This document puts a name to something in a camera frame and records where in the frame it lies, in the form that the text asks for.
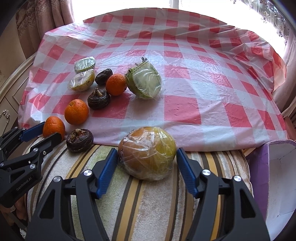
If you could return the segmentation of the red white checkered tablecloth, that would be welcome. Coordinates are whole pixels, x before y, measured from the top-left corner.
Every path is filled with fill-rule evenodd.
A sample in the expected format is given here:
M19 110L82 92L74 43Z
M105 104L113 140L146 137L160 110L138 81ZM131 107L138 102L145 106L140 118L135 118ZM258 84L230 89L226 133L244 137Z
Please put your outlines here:
M74 64L96 59L95 71L125 74L148 59L162 87L151 100L130 90L90 111L83 127L101 145L119 144L132 130L158 126L187 151L226 151L285 140L285 122L272 93L286 67L254 32L209 16L172 9L124 9L47 32L37 50L18 110L29 128L48 117L63 118L74 99Z

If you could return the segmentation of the yellow orange round fruit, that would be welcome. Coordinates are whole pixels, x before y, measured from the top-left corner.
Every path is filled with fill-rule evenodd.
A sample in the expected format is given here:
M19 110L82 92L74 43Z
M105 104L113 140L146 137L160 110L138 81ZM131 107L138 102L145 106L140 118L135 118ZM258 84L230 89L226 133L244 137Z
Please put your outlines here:
M177 146L174 138L156 126L133 130L118 145L119 164L140 180L158 181L173 169Z

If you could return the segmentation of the orange tangerine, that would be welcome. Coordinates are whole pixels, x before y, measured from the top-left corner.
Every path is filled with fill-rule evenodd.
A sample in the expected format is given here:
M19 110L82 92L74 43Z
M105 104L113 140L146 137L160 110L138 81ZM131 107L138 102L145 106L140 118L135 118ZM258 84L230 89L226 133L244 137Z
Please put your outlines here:
M123 94L127 88L125 77L121 74L111 75L106 82L105 88L112 96Z
M74 99L66 106L64 111L65 120L71 125L83 124L89 115L88 105L81 99Z
M50 116L47 118L43 126L43 137L49 137L54 133L59 133L63 140L66 135L66 128L60 118L56 116Z

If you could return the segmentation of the dark brown fruit front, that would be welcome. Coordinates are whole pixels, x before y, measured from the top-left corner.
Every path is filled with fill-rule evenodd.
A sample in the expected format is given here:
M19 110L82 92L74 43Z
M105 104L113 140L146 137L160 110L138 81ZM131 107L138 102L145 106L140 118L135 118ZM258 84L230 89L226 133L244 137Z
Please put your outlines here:
M90 130L77 128L69 133L66 138L66 145L70 152L81 153L92 146L93 140L93 134Z

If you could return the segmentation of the striped cushion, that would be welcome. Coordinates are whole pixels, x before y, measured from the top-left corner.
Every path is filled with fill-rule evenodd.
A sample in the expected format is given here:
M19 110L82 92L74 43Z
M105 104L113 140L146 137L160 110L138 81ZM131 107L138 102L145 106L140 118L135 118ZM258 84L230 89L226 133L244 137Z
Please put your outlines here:
M86 152L68 151L66 142L44 158L43 179L25 195L29 220L49 183L55 176L77 177L104 160L111 146L92 145ZM253 194L249 165L242 151L188 152L217 176L242 177ZM170 175L160 181L140 181L117 167L107 193L96 205L110 240L185 240L199 200L187 192L176 159Z

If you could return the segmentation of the pink floral curtain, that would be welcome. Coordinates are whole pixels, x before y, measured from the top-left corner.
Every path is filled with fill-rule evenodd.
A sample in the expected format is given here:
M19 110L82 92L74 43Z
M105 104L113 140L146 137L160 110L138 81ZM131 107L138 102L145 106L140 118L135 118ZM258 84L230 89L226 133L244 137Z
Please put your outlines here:
M23 54L34 54L46 32L74 22L70 0L30 0L16 12L16 29Z

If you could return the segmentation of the pale yellow fruit half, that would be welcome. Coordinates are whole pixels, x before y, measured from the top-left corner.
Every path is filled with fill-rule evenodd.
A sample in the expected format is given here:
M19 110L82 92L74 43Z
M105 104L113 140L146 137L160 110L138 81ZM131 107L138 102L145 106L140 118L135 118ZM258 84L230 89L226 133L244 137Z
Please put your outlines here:
M86 91L94 83L94 80L95 72L93 69L86 70L85 72L80 72L69 81L68 89L78 92Z

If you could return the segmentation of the green kiwi half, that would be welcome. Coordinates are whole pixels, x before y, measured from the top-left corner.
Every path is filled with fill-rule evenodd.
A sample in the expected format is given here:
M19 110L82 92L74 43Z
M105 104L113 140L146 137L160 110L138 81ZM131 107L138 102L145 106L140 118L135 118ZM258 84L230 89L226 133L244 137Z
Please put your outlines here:
M76 74L78 74L90 69L94 69L95 65L96 65L96 60L94 57L91 56L91 57L82 58L77 60L74 63L74 71Z

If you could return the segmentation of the green melon half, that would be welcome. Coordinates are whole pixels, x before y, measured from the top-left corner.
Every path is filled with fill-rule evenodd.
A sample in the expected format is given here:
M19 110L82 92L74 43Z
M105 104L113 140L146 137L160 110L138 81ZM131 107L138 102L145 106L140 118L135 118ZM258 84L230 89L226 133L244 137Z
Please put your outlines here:
M142 57L141 63L128 69L125 80L129 90L141 99L156 98L162 88L160 74L145 57Z

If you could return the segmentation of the dark brown fruit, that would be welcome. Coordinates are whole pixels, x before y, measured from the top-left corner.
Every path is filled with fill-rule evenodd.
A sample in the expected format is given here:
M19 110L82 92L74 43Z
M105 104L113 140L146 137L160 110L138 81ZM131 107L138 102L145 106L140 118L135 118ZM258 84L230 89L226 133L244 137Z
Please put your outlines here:
M95 77L95 82L99 86L106 85L107 80L110 78L110 76L113 75L113 72L110 68L107 68L103 70L102 72L98 73Z
M107 107L111 102L111 96L105 89L95 88L88 96L88 106L93 110Z
M66 145L70 152L81 153L92 146L93 140L93 134L90 130L77 128L69 133L66 138Z

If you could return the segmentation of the purple white cardboard box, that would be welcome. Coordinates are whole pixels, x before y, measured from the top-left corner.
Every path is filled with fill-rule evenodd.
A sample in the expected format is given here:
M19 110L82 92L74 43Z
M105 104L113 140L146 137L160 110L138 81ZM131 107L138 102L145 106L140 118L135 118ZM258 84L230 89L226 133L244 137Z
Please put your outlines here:
M295 141L273 141L246 156L255 201L271 240L295 214Z

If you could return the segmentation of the cream ornate cabinet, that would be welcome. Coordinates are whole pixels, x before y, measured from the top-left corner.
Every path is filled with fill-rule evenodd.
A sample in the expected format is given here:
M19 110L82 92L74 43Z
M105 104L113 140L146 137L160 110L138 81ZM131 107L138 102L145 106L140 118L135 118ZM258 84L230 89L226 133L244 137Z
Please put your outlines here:
M23 53L13 17L1 35L1 134L18 125L18 110L35 56Z

